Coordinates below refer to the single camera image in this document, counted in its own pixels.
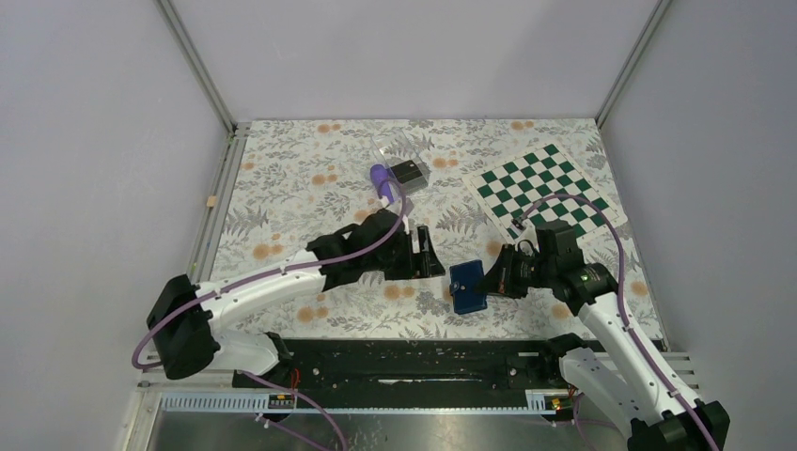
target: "chessboard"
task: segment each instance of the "chessboard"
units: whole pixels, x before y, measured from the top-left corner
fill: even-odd
[[[535,201],[548,194],[584,197],[601,209],[613,226],[621,226],[628,220],[584,169],[556,144],[508,157],[462,180],[508,242],[531,240],[537,244],[534,226],[554,219],[572,225],[580,243],[601,233],[601,216],[573,199],[547,201],[525,219],[524,230],[512,223],[512,219],[519,218]]]

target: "gray wall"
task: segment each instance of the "gray wall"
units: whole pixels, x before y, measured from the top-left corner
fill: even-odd
[[[0,15],[0,448],[108,450],[224,140],[150,1]]]
[[[678,348],[731,415],[727,449],[792,449],[797,2],[674,2],[607,151]]]
[[[594,117],[656,0],[175,0],[232,115]]]

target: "tabletop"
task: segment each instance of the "tabletop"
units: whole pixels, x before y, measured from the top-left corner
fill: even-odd
[[[430,167],[430,183],[413,196],[410,226],[427,225],[443,265],[494,263],[495,225],[464,188],[462,177],[541,144],[557,145],[622,209],[593,119],[261,120],[252,123],[216,251],[211,279],[250,272],[304,248],[319,235],[361,223],[380,207],[368,179],[371,137],[403,131]],[[630,223],[618,229],[626,252],[626,300],[650,338],[662,328],[650,298]],[[617,274],[608,232],[583,245],[586,261]],[[252,334],[329,338],[547,339],[592,333],[550,290],[523,299],[488,297],[488,308],[454,313],[447,276],[384,281],[380,272],[318,296],[269,305],[236,327]]]

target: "table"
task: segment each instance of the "table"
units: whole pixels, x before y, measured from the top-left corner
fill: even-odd
[[[413,197],[415,224],[430,227],[448,268],[495,261],[502,238],[462,185],[491,161],[556,141],[622,208],[593,119],[546,120],[261,120],[253,122],[232,193],[211,279],[284,258],[379,207],[368,179],[370,138],[401,129],[431,168],[430,186]],[[645,333],[662,338],[630,224],[619,228],[626,255],[626,299]],[[617,273],[608,230],[584,246],[587,261]],[[459,316],[447,277],[385,282],[380,273],[318,296],[270,305],[239,323],[252,334],[288,337],[547,339],[594,336],[550,290],[524,299],[488,298],[488,309]]]

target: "green square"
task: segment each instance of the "green square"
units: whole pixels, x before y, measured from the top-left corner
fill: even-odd
[[[518,172],[518,166],[515,163],[509,162],[504,164],[504,169],[507,170],[508,173]]]
[[[565,207],[562,204],[554,205],[553,207],[551,207],[551,210],[553,210],[554,213],[556,213],[556,216],[559,216],[559,217],[562,217],[562,216],[568,214],[568,208]]]
[[[531,201],[528,200],[528,197],[526,197],[525,194],[521,194],[521,195],[515,197],[515,202],[517,202],[518,205],[520,205],[521,207],[524,207],[524,206],[526,206],[526,205],[531,203]]]
[[[545,218],[543,218],[541,215],[535,214],[531,217],[531,224],[537,227],[542,226],[545,224]]]
[[[498,177],[496,177],[495,174],[492,171],[485,172],[484,174],[481,175],[481,177],[484,179],[484,181],[486,181],[488,183],[490,183],[491,181],[498,180]]]
[[[497,205],[495,207],[492,207],[492,212],[495,213],[495,215],[498,216],[499,218],[501,216],[506,216],[508,213],[507,208],[504,207],[503,205]]]
[[[492,194],[492,188],[490,188],[489,185],[481,186],[476,191],[478,191],[482,197],[487,197],[488,195]]]
[[[609,208],[609,204],[607,204],[602,197],[599,197],[597,200],[592,201],[592,203],[595,204],[595,207],[598,207],[601,210],[606,210]]]
[[[575,186],[577,186],[578,189],[581,190],[582,192],[588,190],[589,188],[592,188],[591,186],[589,186],[589,182],[584,179],[576,180]]]
[[[564,162],[560,164],[559,167],[561,167],[562,170],[565,171],[565,174],[569,173],[572,170],[575,170],[575,168],[572,167],[572,164],[570,164],[570,162]]]
[[[495,196],[498,197],[501,202],[506,202],[512,198],[512,194],[508,193],[507,190],[501,190],[495,193]]]
[[[570,214],[572,214],[573,219],[575,219],[576,222],[579,222],[579,223],[586,219],[586,213],[584,213],[584,211],[581,210],[581,209],[573,211]]]

